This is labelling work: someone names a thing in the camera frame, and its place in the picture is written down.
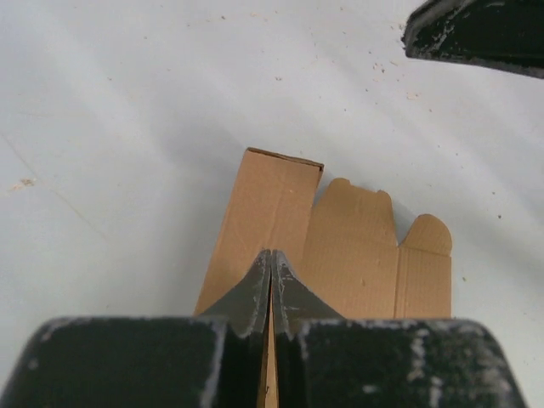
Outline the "brown cardboard box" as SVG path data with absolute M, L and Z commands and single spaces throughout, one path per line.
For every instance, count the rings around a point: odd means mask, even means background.
M 196 304 L 203 312 L 238 284 L 263 249 L 282 250 L 297 277 L 346 318 L 451 316 L 452 238 L 435 216 L 396 235 L 392 200 L 335 178 L 321 164 L 247 149 Z

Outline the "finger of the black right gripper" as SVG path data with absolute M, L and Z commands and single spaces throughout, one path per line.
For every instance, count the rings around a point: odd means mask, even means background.
M 406 21 L 405 55 L 543 78 L 542 1 L 426 1 Z

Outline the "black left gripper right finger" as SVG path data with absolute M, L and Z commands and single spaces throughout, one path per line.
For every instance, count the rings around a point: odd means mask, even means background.
M 500 344 L 473 320 L 350 320 L 271 254 L 282 407 L 522 407 Z

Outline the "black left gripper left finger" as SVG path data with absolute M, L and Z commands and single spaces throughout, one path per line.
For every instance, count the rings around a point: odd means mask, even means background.
M 272 254 L 195 316 L 63 317 L 31 336 L 4 407 L 257 407 Z

